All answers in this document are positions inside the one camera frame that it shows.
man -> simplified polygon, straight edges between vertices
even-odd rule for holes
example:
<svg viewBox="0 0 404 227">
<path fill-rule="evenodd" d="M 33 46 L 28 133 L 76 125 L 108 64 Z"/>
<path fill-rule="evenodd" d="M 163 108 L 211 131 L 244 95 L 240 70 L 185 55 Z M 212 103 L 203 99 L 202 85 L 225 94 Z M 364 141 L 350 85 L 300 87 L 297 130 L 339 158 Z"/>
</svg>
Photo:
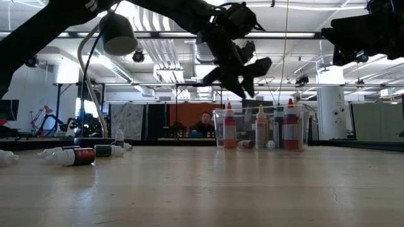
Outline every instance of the man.
<svg viewBox="0 0 404 227">
<path fill-rule="evenodd" d="M 205 137 L 208 137 L 209 132 L 210 136 L 214 137 L 215 128 L 210 124 L 210 113 L 202 113 L 201 121 L 194 125 L 192 132 L 200 132 Z"/>
</svg>

squeeze bottle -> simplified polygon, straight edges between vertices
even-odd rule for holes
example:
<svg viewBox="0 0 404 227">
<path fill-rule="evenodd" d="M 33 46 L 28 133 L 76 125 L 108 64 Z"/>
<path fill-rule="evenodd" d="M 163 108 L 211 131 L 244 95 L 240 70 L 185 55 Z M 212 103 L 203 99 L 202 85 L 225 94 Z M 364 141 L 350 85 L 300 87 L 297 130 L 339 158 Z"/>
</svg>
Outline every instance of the squeeze bottle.
<svg viewBox="0 0 404 227">
<path fill-rule="evenodd" d="M 37 153 L 37 155 L 41 158 L 48 157 L 53 154 L 53 152 L 56 151 L 64 151 L 65 149 L 76 149 L 80 148 L 80 146 L 67 146 L 67 147 L 61 147 L 61 148 L 52 148 L 52 149 L 45 149 L 43 152 Z"/>
<path fill-rule="evenodd" d="M 276 148 L 283 148 L 283 107 L 279 106 L 275 110 L 273 120 L 273 141 Z"/>
<path fill-rule="evenodd" d="M 123 148 L 125 143 L 124 140 L 125 140 L 124 132 L 122 131 L 122 129 L 118 129 L 115 136 L 115 145 Z"/>
<path fill-rule="evenodd" d="M 264 107 L 260 105 L 257 113 L 257 120 L 255 121 L 256 148 L 265 148 L 266 142 L 268 142 L 268 133 L 268 120 L 266 119 L 266 114 L 264 113 Z"/>
<path fill-rule="evenodd" d="M 0 166 L 14 165 L 17 164 L 19 160 L 20 157 L 13 152 L 0 150 Z"/>
<path fill-rule="evenodd" d="M 45 157 L 45 161 L 49 165 L 59 166 L 91 165 L 95 161 L 95 151 L 92 148 L 56 151 L 52 155 Z"/>
<path fill-rule="evenodd" d="M 225 120 L 223 121 L 223 147 L 237 148 L 237 131 L 235 128 L 235 117 L 231 104 L 227 104 Z"/>
<path fill-rule="evenodd" d="M 299 149 L 299 116 L 297 110 L 293 106 L 293 100 L 290 98 L 288 107 L 285 111 L 285 119 L 283 125 L 283 135 L 285 141 L 285 149 Z"/>
<path fill-rule="evenodd" d="M 125 153 L 125 149 L 114 145 L 95 145 L 94 150 L 97 158 L 122 157 Z"/>
</svg>

fluorescent light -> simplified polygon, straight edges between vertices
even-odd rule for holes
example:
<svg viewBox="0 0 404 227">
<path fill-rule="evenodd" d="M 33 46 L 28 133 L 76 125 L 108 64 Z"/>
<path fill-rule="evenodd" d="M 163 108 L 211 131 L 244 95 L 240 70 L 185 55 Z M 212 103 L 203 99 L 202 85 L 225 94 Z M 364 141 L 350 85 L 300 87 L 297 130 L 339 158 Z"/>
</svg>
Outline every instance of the fluorescent light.
<svg viewBox="0 0 404 227">
<path fill-rule="evenodd" d="M 79 33 L 77 33 L 77 36 L 79 36 L 79 37 L 86 37 L 88 35 L 88 32 L 79 32 Z M 92 37 L 97 37 L 98 35 L 100 35 L 100 33 L 99 32 L 96 32 L 96 33 L 94 33 L 94 35 L 92 36 Z"/>
<path fill-rule="evenodd" d="M 6 37 L 10 34 L 10 32 L 0 32 L 0 37 Z"/>
<path fill-rule="evenodd" d="M 247 38 L 313 38 L 316 34 L 311 32 L 296 32 L 296 33 L 285 33 L 285 32 L 251 32 L 246 35 Z"/>
<path fill-rule="evenodd" d="M 196 38 L 196 35 L 189 32 L 162 32 L 160 33 L 161 37 L 193 37 Z"/>
<path fill-rule="evenodd" d="M 70 37 L 70 35 L 67 32 L 62 32 L 58 37 L 66 38 L 66 37 Z"/>
<path fill-rule="evenodd" d="M 141 83 L 141 86 L 175 86 L 174 83 Z"/>
</svg>

bottle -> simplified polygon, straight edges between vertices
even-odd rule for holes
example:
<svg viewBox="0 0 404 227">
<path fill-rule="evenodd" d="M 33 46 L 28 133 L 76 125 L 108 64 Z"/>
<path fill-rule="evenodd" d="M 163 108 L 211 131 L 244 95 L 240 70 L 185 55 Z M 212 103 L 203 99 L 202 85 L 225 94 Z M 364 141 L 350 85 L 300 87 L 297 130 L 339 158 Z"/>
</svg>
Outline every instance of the bottle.
<svg viewBox="0 0 404 227">
<path fill-rule="evenodd" d="M 95 145 L 94 150 L 97 158 L 122 157 L 125 153 L 125 149 L 114 145 Z"/>
<path fill-rule="evenodd" d="M 299 149 L 299 116 L 294 107 L 293 101 L 290 98 L 288 107 L 285 110 L 285 119 L 283 120 L 283 139 L 285 149 Z"/>
<path fill-rule="evenodd" d="M 20 157 L 13 152 L 0 150 L 0 166 L 15 165 L 19 160 Z"/>
<path fill-rule="evenodd" d="M 265 148 L 268 141 L 268 120 L 264 113 L 264 107 L 259 105 L 257 120 L 255 121 L 255 147 Z"/>
<path fill-rule="evenodd" d="M 273 119 L 273 141 L 276 148 L 283 149 L 283 107 L 278 104 Z"/>
<path fill-rule="evenodd" d="M 254 141 L 240 141 L 238 143 L 239 148 L 245 148 L 245 149 L 252 149 L 254 148 L 255 142 Z"/>
<path fill-rule="evenodd" d="M 92 148 L 67 149 L 56 151 L 45 158 L 49 165 L 80 166 L 91 165 L 95 161 L 95 151 Z"/>
<path fill-rule="evenodd" d="M 128 143 L 124 143 L 124 149 L 126 151 L 129 151 L 130 149 L 132 149 L 132 145 L 128 144 Z"/>
<path fill-rule="evenodd" d="M 125 140 L 124 132 L 122 131 L 122 129 L 118 129 L 115 136 L 115 145 L 123 148 L 125 143 L 124 140 Z"/>
<path fill-rule="evenodd" d="M 227 104 L 225 120 L 223 121 L 223 147 L 237 148 L 237 131 L 235 117 L 230 103 Z"/>
<path fill-rule="evenodd" d="M 37 153 L 37 155 L 41 158 L 48 157 L 56 151 L 64 151 L 66 149 L 76 149 L 80 148 L 80 146 L 68 146 L 68 147 L 61 147 L 61 148 L 52 148 L 52 149 L 45 149 L 43 152 Z"/>
</svg>

table surface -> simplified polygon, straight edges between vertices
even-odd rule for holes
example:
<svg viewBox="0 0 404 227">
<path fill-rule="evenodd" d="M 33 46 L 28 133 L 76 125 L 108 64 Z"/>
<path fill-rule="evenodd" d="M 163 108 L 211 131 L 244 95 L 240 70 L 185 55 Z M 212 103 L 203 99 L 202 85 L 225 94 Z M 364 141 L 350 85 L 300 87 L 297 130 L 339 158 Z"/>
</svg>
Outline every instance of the table surface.
<svg viewBox="0 0 404 227">
<path fill-rule="evenodd" d="M 0 226 L 403 226 L 404 154 L 137 147 L 0 168 Z"/>
</svg>

